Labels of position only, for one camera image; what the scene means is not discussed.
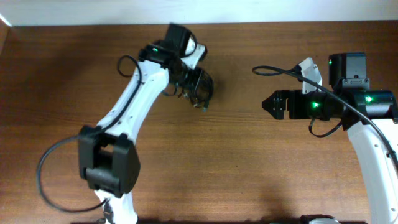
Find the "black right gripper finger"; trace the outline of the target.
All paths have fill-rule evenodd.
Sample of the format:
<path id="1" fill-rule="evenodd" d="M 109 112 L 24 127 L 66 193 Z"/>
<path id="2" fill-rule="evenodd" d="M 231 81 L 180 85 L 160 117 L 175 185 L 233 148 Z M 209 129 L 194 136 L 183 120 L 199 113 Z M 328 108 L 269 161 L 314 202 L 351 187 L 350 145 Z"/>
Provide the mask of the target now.
<path id="1" fill-rule="evenodd" d="M 279 105 L 262 105 L 262 108 L 266 110 L 274 119 L 283 120 L 284 119 L 284 106 Z"/>
<path id="2" fill-rule="evenodd" d="M 276 90 L 262 102 L 262 105 L 285 105 L 287 98 L 288 90 Z"/>

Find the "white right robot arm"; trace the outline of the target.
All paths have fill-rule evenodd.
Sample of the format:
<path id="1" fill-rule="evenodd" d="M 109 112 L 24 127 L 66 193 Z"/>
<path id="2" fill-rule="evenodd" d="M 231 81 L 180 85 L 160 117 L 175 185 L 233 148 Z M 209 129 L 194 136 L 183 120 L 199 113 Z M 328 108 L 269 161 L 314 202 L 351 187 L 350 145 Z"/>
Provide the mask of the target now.
<path id="1" fill-rule="evenodd" d="M 362 52 L 329 56 L 329 84 L 311 58 L 284 70 L 268 65 L 253 68 L 256 75 L 290 75 L 302 82 L 300 90 L 276 90 L 262 102 L 274 119 L 328 121 L 339 119 L 329 136 L 343 128 L 358 157 L 372 223 L 397 223 L 397 102 L 390 90 L 371 90 Z"/>

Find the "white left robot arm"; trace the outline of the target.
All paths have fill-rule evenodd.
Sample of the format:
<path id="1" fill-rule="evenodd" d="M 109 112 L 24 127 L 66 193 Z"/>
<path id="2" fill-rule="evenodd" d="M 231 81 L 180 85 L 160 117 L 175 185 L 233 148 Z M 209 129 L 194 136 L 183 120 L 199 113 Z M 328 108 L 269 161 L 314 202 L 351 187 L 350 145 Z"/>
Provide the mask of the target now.
<path id="1" fill-rule="evenodd" d="M 206 53 L 189 29 L 170 24 L 164 39 L 140 50 L 131 81 L 111 111 L 95 128 L 82 127 L 80 177 L 101 200 L 106 223 L 137 223 L 132 189 L 141 169 L 136 151 L 138 132 L 167 85 L 185 81 Z"/>

